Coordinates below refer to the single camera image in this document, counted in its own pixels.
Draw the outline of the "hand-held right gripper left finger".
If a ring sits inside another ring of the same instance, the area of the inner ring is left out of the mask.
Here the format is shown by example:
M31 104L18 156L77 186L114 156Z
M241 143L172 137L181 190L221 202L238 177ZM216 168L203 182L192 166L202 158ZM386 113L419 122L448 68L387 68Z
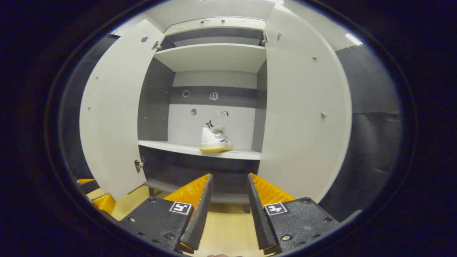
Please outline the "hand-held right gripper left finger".
M120 226L155 247L194 253L204 233L213 188L208 173L164 198L150 196Z

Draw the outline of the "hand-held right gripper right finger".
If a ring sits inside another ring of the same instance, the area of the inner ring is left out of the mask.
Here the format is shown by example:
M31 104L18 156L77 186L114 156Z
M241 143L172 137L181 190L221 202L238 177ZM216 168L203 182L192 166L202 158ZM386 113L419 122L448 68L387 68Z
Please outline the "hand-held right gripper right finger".
M247 190L258 247L265 255L310 244L340 224L310 197L292 197L253 173L247 176Z

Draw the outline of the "white shoe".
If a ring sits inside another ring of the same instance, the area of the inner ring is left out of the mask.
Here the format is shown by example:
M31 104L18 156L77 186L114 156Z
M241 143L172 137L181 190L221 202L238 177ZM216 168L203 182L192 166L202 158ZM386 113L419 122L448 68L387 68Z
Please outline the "white shoe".
M200 150L204 153L220 153L233 149L233 143L224 134L224 126L206 126L201 130Z

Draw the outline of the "black backdrop cloth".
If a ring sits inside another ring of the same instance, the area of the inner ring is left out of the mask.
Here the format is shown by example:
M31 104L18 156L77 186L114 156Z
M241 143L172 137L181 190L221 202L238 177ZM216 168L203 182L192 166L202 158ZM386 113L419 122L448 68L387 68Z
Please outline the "black backdrop cloth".
M83 90L99 59L118 38L101 38L67 83L59 133L67 165L76 178L92 178L79 135ZM366 209L390 179L400 149L402 121L395 84L379 57L363 45L339 49L336 55L351 90L353 125L343 166L320 206L342 221Z

